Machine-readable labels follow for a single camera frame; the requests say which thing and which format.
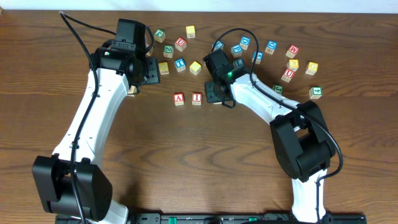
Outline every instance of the black mount bracket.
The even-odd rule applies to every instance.
[[[72,190],[70,161],[61,161],[58,154],[52,157],[37,156],[33,168],[40,200],[46,212],[79,217]],[[87,218],[99,221],[105,218],[112,199],[112,184],[97,165],[83,160],[76,163],[77,188]]]
[[[298,110],[312,116],[328,130],[320,108],[312,101],[298,105]],[[330,166],[330,158],[335,155],[335,148],[328,143],[328,136],[311,122],[293,112],[278,116],[269,123],[275,153],[280,166],[292,179],[306,182],[321,169]],[[297,137],[294,127],[308,129],[308,133]]]

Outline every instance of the wooden alphabet block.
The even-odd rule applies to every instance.
[[[137,87],[132,85],[130,86],[129,91],[127,92],[127,96],[136,96],[137,93],[138,93]]]
[[[173,45],[165,45],[163,48],[163,56],[172,58],[174,53]]]
[[[266,53],[269,54],[274,54],[274,51],[276,49],[276,47],[278,46],[278,43],[275,41],[268,41],[267,47],[266,47]]]
[[[305,68],[305,73],[309,75],[315,75],[318,71],[318,64],[315,62],[308,63],[307,67]]]
[[[312,87],[310,89],[310,99],[319,99],[322,96],[322,88],[321,87]]]
[[[293,72],[296,72],[297,69],[299,69],[299,60],[297,59],[290,59],[287,62],[287,68],[290,69]]]
[[[156,41],[159,41],[160,43],[163,42],[164,39],[166,39],[166,32],[162,29],[157,29],[154,38]]]
[[[256,56],[256,51],[254,51],[253,58],[251,59],[251,62],[254,61],[254,56]],[[259,53],[257,54],[257,59],[256,59],[256,63],[257,63],[257,64],[260,64],[260,62],[261,62],[263,56],[264,56],[264,53],[262,53],[262,52],[259,52]]]
[[[174,65],[178,72],[182,72],[185,70],[185,61],[182,58],[174,61]]]
[[[191,66],[189,66],[189,71],[192,72],[194,75],[198,75],[198,73],[201,71],[201,65],[194,61]]]
[[[286,56],[288,56],[289,58],[294,58],[298,52],[299,48],[294,45],[291,45],[286,52]]]
[[[276,93],[279,93],[279,94],[282,94],[282,93],[284,92],[284,87],[281,86],[281,85],[274,85],[274,86],[272,87],[272,89],[273,89]]]
[[[286,69],[286,71],[284,72],[284,75],[282,75],[281,80],[283,80],[285,82],[290,82],[291,79],[293,78],[293,76],[294,76],[294,72],[289,69]]]
[[[239,45],[242,49],[247,50],[250,44],[250,38],[243,36]]]
[[[174,94],[174,103],[176,106],[184,105],[184,95],[182,93]]]
[[[240,45],[235,45],[231,47],[231,53],[234,58],[242,55],[243,49]]]
[[[147,56],[151,56],[152,53],[154,53],[154,46],[148,51]]]
[[[187,38],[195,38],[195,26],[187,26]]]
[[[243,64],[243,59],[237,59],[237,60],[234,61],[234,68],[236,68],[238,66],[241,66],[241,65],[244,65]]]
[[[221,49],[221,50],[224,49],[224,43],[222,43],[221,41],[218,41],[216,46],[214,47],[214,50],[217,50],[217,49]]]
[[[179,51],[183,51],[187,47],[187,41],[184,40],[182,37],[179,37],[175,41],[175,48],[178,49]]]
[[[169,66],[167,65],[167,62],[159,63],[159,71],[161,75],[169,74]]]
[[[201,93],[192,93],[192,105],[201,105]]]

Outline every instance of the wooden table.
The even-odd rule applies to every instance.
[[[204,92],[211,79],[203,67],[197,75],[177,73],[175,59],[190,65],[202,58],[224,31],[252,30],[265,54],[256,67],[269,86],[282,84],[284,95],[305,102],[311,86],[323,87],[316,100],[345,164],[328,179],[325,207],[334,213],[365,213],[369,223],[398,219],[398,16],[377,14],[68,12],[94,26],[116,30],[119,18],[135,19],[167,38],[155,43],[159,62],[170,74],[161,84],[145,86],[126,98],[106,142],[103,171],[114,199],[125,205],[165,213],[256,213],[290,210],[291,180],[275,158],[268,125],[243,105],[227,109],[203,103],[192,106],[191,94]],[[185,37],[195,25],[197,37],[173,58],[164,44]],[[90,52],[111,35],[76,27]],[[0,223],[53,223],[45,213],[32,178],[38,155],[50,156],[67,131],[85,90],[88,61],[56,11],[5,11],[0,16]],[[226,36],[224,51],[242,32]],[[300,47],[300,68],[290,83],[280,78],[290,44]],[[251,64],[253,42],[244,52]],[[319,63],[305,75],[308,61]],[[184,106],[173,94],[182,92]],[[337,166],[332,159],[330,171]]]

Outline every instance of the white wall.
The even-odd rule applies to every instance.
[[[4,9],[398,13],[398,0],[0,0]]]

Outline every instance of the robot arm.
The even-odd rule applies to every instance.
[[[286,97],[276,93],[274,90],[263,84],[257,75],[252,74],[257,85],[262,88],[262,90],[268,92],[278,100],[283,100],[284,103],[296,108],[299,102],[287,99]],[[245,74],[236,79],[236,81],[231,84],[231,92],[233,98],[237,103],[241,103],[248,108],[252,109],[258,116],[260,116],[267,124],[275,120],[277,116],[285,116],[291,112],[290,109],[279,106],[278,103],[266,97],[256,88],[253,88],[249,78],[250,74]],[[293,127],[294,131],[300,129],[299,126]],[[309,180],[302,182],[299,179],[292,179],[293,185],[293,195],[294,204],[292,207],[292,212],[296,219],[300,222],[317,222],[317,211],[316,208],[316,184],[319,176],[326,175],[327,169],[320,170],[309,177]],[[320,186],[320,196],[319,196],[319,214],[323,217],[326,214],[326,210],[323,207],[323,180]]]
[[[335,149],[329,146],[325,134],[303,117],[293,114],[290,109],[280,106],[254,88],[249,70],[244,66],[234,68],[221,50],[210,53],[203,60],[213,77],[212,82],[205,83],[207,101],[223,102],[227,107],[231,106],[226,105],[226,101],[233,101],[234,106],[241,103],[270,125],[279,164],[292,178],[293,214],[300,222],[317,222],[315,182],[319,177],[326,175],[330,158],[335,154]],[[276,93],[263,84],[256,74],[252,74],[252,77],[261,90],[293,108],[312,115],[326,127],[320,109],[314,102],[308,101],[301,105]],[[308,129],[308,134],[298,138],[295,132],[299,129]],[[323,217],[326,214],[323,208],[323,181],[320,184],[318,209],[320,217]]]
[[[146,57],[145,32],[137,21],[120,19],[116,38],[91,54],[97,68],[98,95],[81,130],[75,161],[70,161],[72,142],[95,89],[93,72],[69,130],[51,157],[38,156],[32,173],[46,212],[80,217],[70,172],[75,173],[81,206],[90,223],[125,224],[129,210],[112,200],[110,181],[101,171],[103,149],[120,103],[130,86],[158,84],[157,60]],[[76,162],[75,170],[70,163]]]
[[[76,150],[76,161],[80,162],[83,158],[89,159],[90,164],[102,167],[103,149],[108,136],[109,129],[120,103],[127,95],[129,90],[126,75],[118,75],[115,70],[99,68],[97,69],[99,97],[87,117],[86,123],[80,134],[79,148]],[[61,143],[53,151],[53,155],[58,154],[58,158],[64,161],[70,160],[71,142],[75,137],[76,130],[80,124],[91,95],[95,87],[93,72],[88,74],[88,83],[85,94],[76,112],[66,135]]]

